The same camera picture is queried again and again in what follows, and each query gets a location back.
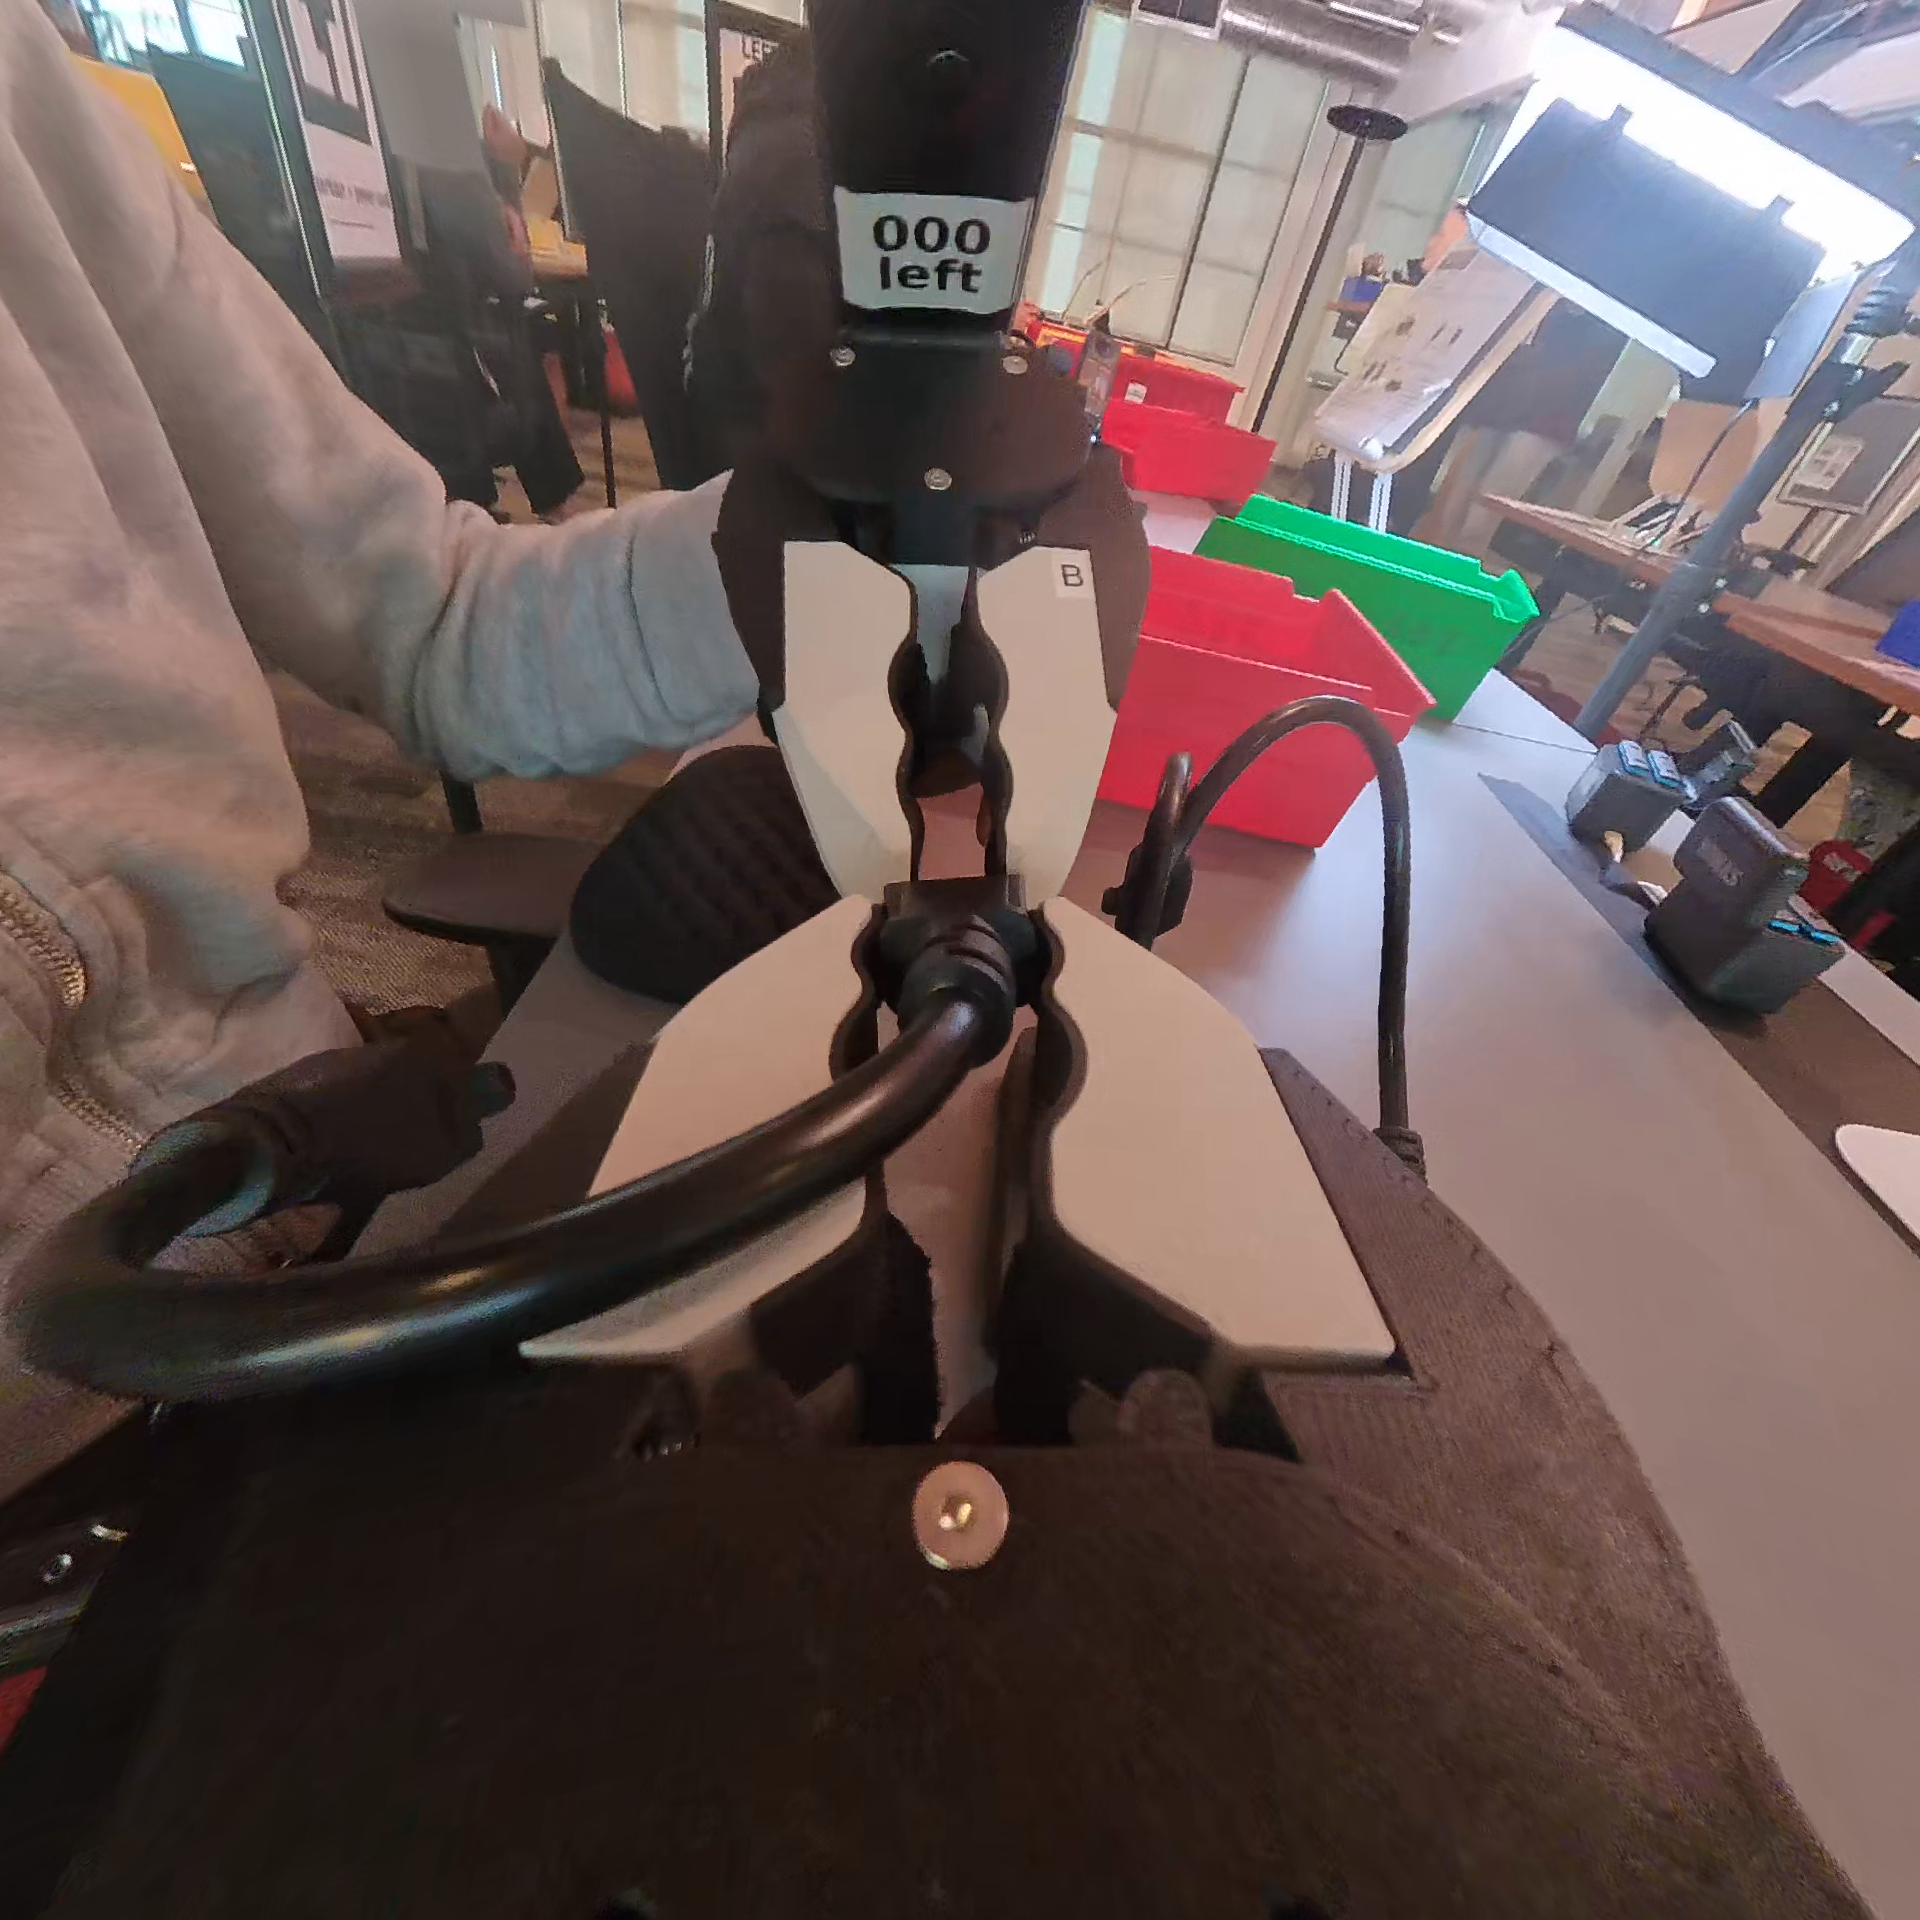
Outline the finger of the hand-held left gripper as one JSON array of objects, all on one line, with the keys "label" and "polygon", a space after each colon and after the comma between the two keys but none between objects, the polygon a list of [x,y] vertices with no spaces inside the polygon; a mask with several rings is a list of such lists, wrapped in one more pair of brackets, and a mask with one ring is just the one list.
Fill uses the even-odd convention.
[{"label": "finger of the hand-held left gripper", "polygon": [[914,876],[908,724],[893,675],[917,646],[917,593],[851,545],[780,548],[776,748],[817,856],[842,897]]},{"label": "finger of the hand-held left gripper", "polygon": [[1019,555],[966,600],[991,868],[1063,897],[1117,734],[1087,555]]}]

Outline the wooden table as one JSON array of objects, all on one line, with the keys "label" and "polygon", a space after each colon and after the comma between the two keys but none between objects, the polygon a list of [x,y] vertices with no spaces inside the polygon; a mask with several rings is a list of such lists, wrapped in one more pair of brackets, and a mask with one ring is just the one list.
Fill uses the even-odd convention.
[{"label": "wooden table", "polygon": [[[1548,572],[1560,577],[1568,559],[1574,555],[1574,572],[1600,572],[1607,585],[1634,585],[1644,610],[1653,593],[1686,562],[1682,555],[1663,555],[1610,517],[1593,517],[1574,509],[1548,509],[1514,494],[1486,494],[1486,509],[1497,525],[1520,525],[1550,548]],[[1766,585],[1761,599],[1732,593],[1717,582],[1710,593],[1694,599],[1682,621],[1724,621],[1732,635],[1791,659],[1829,685],[1842,685],[1880,710],[1915,720],[1920,675],[1915,667],[1885,659],[1879,639],[1885,635],[1892,616],[1857,610],[1829,593],[1787,582]]]}]

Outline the grey light stand pole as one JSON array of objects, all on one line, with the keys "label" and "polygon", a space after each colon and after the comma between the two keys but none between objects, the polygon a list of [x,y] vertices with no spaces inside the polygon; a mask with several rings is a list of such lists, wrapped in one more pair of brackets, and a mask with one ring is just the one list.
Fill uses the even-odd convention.
[{"label": "grey light stand pole", "polygon": [[1766,494],[1805,454],[1812,430],[1835,429],[1867,396],[1867,354],[1905,331],[1905,307],[1915,301],[1915,287],[1920,287],[1920,236],[1911,234],[1879,275],[1879,287],[1863,294],[1853,320],[1839,331],[1839,343],[1791,396],[1787,422],[1761,446],[1751,469],[1734,479],[1709,533],[1675,562],[1668,582],[1653,593],[1644,621],[1634,625],[1634,639],[1618,652],[1618,659],[1607,668],[1594,693],[1583,705],[1571,726],[1584,742],[1600,742],[1618,705],[1634,693],[1634,685],[1663,653],[1663,646],[1682,630],[1682,621],[1710,610],[1717,593],[1727,585],[1724,572],[1739,548],[1739,533],[1761,515]]}]

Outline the white poster stand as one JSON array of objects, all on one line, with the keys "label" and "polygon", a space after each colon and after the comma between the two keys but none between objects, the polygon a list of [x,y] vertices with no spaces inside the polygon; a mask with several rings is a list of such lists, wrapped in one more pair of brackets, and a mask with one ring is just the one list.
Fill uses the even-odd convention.
[{"label": "white poster stand", "polygon": [[268,113],[326,291],[407,268],[362,22],[350,0],[246,0]]}]

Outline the studio softbox light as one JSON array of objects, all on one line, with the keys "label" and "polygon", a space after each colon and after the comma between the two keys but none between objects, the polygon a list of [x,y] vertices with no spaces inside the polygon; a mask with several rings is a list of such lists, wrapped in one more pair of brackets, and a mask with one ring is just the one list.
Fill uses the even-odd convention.
[{"label": "studio softbox light", "polygon": [[1574,4],[1470,199],[1470,236],[1702,396],[1791,396],[1915,236],[1897,133]]}]

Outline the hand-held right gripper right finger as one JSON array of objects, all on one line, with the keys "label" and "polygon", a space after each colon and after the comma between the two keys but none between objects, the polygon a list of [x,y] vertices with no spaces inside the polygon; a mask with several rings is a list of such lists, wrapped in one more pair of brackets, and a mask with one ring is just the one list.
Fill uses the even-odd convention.
[{"label": "hand-held right gripper right finger", "polygon": [[1259,1044],[1054,897],[1027,1251],[1075,1370],[1382,1370],[1396,1354]]}]

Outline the small red plastic bin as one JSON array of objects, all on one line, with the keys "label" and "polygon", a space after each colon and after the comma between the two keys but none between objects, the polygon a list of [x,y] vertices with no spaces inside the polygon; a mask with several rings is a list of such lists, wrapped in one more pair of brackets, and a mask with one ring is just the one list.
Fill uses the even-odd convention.
[{"label": "small red plastic bin", "polygon": [[1150,402],[1109,402],[1102,444],[1134,494],[1204,499],[1217,515],[1242,515],[1277,467],[1269,436]]},{"label": "small red plastic bin", "polygon": [[1074,326],[1024,301],[1019,337],[1034,351],[1068,351],[1068,373],[1092,391],[1092,419],[1134,402],[1204,422],[1234,422],[1242,388],[1228,373],[1199,370],[1150,343],[1128,343],[1109,331],[1109,315],[1096,315],[1092,326]]}]

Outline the person in grey hoodie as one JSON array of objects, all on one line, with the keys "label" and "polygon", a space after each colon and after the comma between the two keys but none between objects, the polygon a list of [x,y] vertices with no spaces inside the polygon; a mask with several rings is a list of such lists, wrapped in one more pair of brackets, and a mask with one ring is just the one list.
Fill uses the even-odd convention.
[{"label": "person in grey hoodie", "polygon": [[168,1120],[353,1044],[268,675],[485,767],[510,528],[456,509],[4,4],[4,1285]]}]

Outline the white flat object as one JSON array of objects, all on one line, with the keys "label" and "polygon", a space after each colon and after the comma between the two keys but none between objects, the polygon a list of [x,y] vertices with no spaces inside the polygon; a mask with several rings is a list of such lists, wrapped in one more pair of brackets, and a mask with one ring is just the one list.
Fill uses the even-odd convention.
[{"label": "white flat object", "polygon": [[1920,1242],[1920,1137],[1885,1125],[1839,1125],[1839,1166],[1847,1178]]}]

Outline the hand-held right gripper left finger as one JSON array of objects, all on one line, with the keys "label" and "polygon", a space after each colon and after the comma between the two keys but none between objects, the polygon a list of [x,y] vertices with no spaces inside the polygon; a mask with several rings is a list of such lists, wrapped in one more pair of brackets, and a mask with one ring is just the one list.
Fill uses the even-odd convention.
[{"label": "hand-held right gripper left finger", "polygon": [[[874,1034],[858,947],[869,897],[842,897],[761,947],[652,1044],[594,1196],[728,1144],[828,1090]],[[886,1292],[886,1205],[874,1178],[608,1314],[526,1343],[528,1365],[851,1370]]]}]

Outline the person's left forearm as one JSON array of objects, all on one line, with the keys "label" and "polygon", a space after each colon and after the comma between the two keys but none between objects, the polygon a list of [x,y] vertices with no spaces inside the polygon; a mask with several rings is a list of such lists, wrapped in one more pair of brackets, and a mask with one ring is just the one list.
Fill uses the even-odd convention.
[{"label": "person's left forearm", "polygon": [[444,503],[371,548],[353,705],[446,774],[599,774],[756,710],[714,533],[728,477],[570,525]]}]

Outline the green plastic bin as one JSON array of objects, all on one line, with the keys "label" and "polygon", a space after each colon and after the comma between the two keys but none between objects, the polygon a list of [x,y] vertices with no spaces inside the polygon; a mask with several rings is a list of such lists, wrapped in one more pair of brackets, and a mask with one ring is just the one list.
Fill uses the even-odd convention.
[{"label": "green plastic bin", "polygon": [[1217,515],[1191,555],[1277,572],[1303,599],[1338,593],[1351,600],[1425,685],[1434,724],[1457,724],[1509,646],[1536,621],[1521,572],[1491,572],[1464,555],[1269,494],[1253,494],[1242,515]]}]

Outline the white easel board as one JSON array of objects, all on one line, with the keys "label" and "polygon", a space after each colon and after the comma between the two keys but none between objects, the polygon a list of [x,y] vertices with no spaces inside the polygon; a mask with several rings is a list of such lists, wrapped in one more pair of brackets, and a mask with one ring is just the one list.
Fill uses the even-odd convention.
[{"label": "white easel board", "polygon": [[1396,477],[1418,467],[1470,396],[1536,337],[1556,291],[1460,245],[1418,287],[1387,287],[1350,343],[1350,370],[1309,436],[1332,463],[1328,515],[1351,515],[1374,479],[1367,528],[1387,528]]}]

